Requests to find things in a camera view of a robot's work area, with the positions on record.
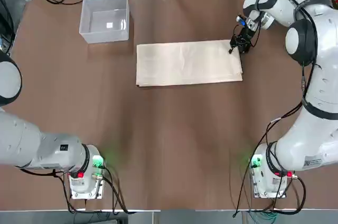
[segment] connector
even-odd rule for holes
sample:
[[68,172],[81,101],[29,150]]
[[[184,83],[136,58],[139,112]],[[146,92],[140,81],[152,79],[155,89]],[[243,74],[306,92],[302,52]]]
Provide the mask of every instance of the connector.
[[91,178],[95,178],[97,180],[102,180],[103,179],[103,176],[101,174],[92,174],[91,175]]

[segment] green indicator light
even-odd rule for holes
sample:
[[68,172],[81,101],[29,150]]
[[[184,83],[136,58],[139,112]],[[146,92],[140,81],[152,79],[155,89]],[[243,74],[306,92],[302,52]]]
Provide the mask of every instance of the green indicator light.
[[93,156],[93,167],[103,167],[104,159],[100,155]]

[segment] brown table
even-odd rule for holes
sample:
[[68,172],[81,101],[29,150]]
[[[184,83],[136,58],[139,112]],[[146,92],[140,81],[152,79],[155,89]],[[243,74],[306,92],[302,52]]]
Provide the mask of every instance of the brown table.
[[[242,57],[243,82],[136,87],[136,45],[229,39],[243,1],[129,0],[130,40],[88,45],[79,34],[81,4],[33,0],[13,49],[22,93],[5,109],[41,131],[75,134],[96,145],[118,170],[129,209],[234,209],[240,163],[267,123],[301,97],[301,68],[284,51],[287,29],[261,32]],[[295,118],[283,120],[269,139],[281,137]],[[66,209],[57,179],[14,167],[0,171],[0,210]],[[338,208],[337,171],[333,165],[299,172],[307,186],[305,207]],[[249,180],[246,185],[249,194]],[[263,208],[267,201],[252,204]],[[295,205],[292,190],[278,204]],[[109,188],[103,200],[87,206],[110,209]],[[245,197],[240,208],[248,208]]]

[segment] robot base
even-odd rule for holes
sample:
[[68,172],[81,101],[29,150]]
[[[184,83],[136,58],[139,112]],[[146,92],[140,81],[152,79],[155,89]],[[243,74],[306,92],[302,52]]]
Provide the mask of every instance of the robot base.
[[[266,144],[261,144],[250,163],[251,185],[254,198],[275,198],[280,184],[280,177],[276,176],[269,169],[266,162]],[[281,185],[278,193],[280,198],[287,184],[287,177],[281,179]]]
[[87,145],[89,150],[89,164],[87,170],[81,178],[72,178],[70,175],[69,183],[72,199],[102,199],[104,192],[104,181],[102,176],[104,161],[99,151],[93,145]]

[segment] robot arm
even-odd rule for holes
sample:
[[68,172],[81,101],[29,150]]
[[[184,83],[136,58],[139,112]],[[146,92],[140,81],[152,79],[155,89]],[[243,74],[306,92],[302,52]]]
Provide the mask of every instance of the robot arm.
[[[22,89],[18,66],[0,51],[0,106],[13,102]],[[72,195],[101,198],[103,159],[92,145],[76,136],[42,133],[39,128],[0,108],[0,164],[21,169],[58,169],[69,174]]]
[[[257,198],[274,198],[280,181],[279,193],[282,193],[286,177],[280,174],[285,171],[338,162],[338,13],[331,8],[330,0],[295,1],[299,5],[290,0],[245,0],[243,5],[246,18],[241,19],[245,20],[241,34],[250,28],[247,24],[250,21],[268,29],[276,20],[289,28],[285,38],[288,54],[303,67],[314,64],[315,59],[311,84],[294,125],[276,143],[261,144],[251,160]],[[301,7],[312,18],[314,27],[299,10]],[[238,43],[233,41],[243,51],[240,47],[243,42]]]

